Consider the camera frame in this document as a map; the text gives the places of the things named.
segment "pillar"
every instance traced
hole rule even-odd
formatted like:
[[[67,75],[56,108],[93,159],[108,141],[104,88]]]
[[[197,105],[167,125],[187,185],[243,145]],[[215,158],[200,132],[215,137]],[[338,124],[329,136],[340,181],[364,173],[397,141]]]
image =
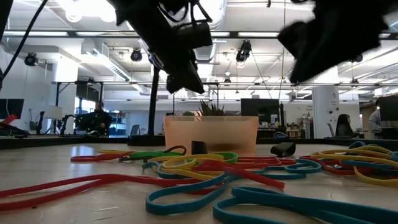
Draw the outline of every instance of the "pillar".
[[[315,83],[339,83],[337,67],[316,77]],[[315,86],[312,88],[313,128],[315,138],[334,137],[340,114],[338,86]]]
[[[74,82],[77,80],[79,65],[68,59],[61,58],[56,64],[53,64],[53,81],[54,82]],[[75,114],[75,97],[76,97],[76,85],[61,85],[60,89],[63,91],[59,94],[58,106],[62,107],[63,115]],[[52,96],[51,105],[55,105],[55,97],[57,94],[57,85],[52,85],[51,93]],[[73,121],[68,120],[65,134],[73,134]]]

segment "orange plastic bin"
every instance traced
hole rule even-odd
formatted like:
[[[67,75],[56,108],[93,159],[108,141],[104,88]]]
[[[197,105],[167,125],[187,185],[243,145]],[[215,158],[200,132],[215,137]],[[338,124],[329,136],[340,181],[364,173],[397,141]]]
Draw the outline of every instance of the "orange plastic bin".
[[[183,145],[190,154],[192,141],[204,141],[209,152],[254,154],[258,124],[256,116],[166,116],[166,147]]]

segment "lamp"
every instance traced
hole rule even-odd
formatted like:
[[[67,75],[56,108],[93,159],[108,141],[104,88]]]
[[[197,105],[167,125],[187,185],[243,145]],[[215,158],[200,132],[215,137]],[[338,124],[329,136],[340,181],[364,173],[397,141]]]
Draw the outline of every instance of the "lamp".
[[[59,106],[48,106],[44,111],[43,118],[52,119],[54,121],[54,134],[57,132],[56,120],[62,120],[62,108]],[[47,134],[51,130],[51,127],[44,133]]]

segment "table surface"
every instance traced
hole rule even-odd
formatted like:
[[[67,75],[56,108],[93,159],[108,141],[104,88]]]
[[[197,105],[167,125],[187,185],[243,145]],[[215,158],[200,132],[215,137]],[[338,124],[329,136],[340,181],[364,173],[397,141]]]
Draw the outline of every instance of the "table surface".
[[[257,146],[258,156],[271,156],[271,145]],[[342,149],[331,145],[297,145],[295,156],[308,155],[327,149]],[[120,163],[118,161],[72,163],[71,156],[89,156],[102,149],[135,151],[159,151],[163,147],[127,147],[125,144],[81,144],[50,146],[0,151],[0,190],[27,187],[56,180],[93,174],[141,175],[142,162]],[[151,170],[146,175],[155,177]],[[397,189],[361,182],[356,177],[342,177],[326,172],[309,174],[302,180],[284,180],[285,193],[301,196],[359,203],[375,207],[398,210]],[[232,186],[264,187],[250,180],[239,180]],[[67,189],[70,186],[50,189],[29,195],[2,198],[0,202],[41,196],[49,192]],[[213,219],[212,206],[188,214],[157,216],[145,211],[145,197],[160,187],[153,185],[118,183],[105,185],[76,196],[40,205],[37,208],[0,213],[0,223],[219,223]],[[228,198],[230,189],[220,198]],[[158,203],[175,203],[192,200],[199,196],[178,194],[160,198]],[[321,223],[278,208],[260,206],[239,206],[230,211],[246,215],[271,218],[286,223]]]

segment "ceiling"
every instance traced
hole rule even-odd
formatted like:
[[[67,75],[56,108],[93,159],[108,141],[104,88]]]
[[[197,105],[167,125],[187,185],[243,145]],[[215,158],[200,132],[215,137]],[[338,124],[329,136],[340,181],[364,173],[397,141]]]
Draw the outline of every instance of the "ceiling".
[[[41,0],[14,0],[8,29],[25,30],[32,19]],[[220,30],[224,31],[261,31],[278,32],[286,24],[296,20],[309,20],[313,17],[312,5],[295,5],[290,1],[272,0],[271,8],[266,7],[265,1],[253,0],[228,0],[224,23]],[[396,32],[398,14],[386,16],[386,21],[391,28],[389,32]],[[78,22],[70,22],[65,17],[65,10],[60,7],[56,0],[50,0],[47,7],[37,19],[33,30],[130,30],[126,24],[116,27],[115,22],[104,22],[99,17],[83,17]],[[19,44],[20,38],[5,38],[3,41],[11,46]],[[115,81],[115,75],[103,65],[89,60],[87,54],[82,50],[83,41],[92,43],[96,48],[102,44],[109,48],[109,57],[112,58],[123,70],[136,81],[151,81],[151,65],[146,57],[140,62],[132,62],[130,54],[133,48],[139,48],[137,39],[39,39],[30,38],[26,45],[52,45],[57,46],[72,54],[79,60],[82,67],[79,69],[79,77],[94,77],[96,80]],[[200,65],[200,75],[204,81],[223,82],[225,73],[230,72],[232,82],[261,82],[263,79],[270,83],[278,83],[281,77],[291,71],[294,58],[284,50],[276,39],[252,39],[253,54],[247,59],[243,68],[237,68],[235,53],[241,45],[241,39],[217,39],[216,55],[211,65]],[[391,69],[383,68],[392,65],[398,58],[396,40],[384,40],[379,49],[364,54],[361,63],[342,63],[338,66],[340,82],[348,83],[352,77],[364,78],[361,83],[396,82],[398,80],[398,67]],[[236,86],[224,86],[231,89]],[[126,86],[119,87],[120,90],[127,89]],[[249,86],[238,86],[239,89],[248,89]],[[264,86],[256,86],[258,89],[266,89]]]

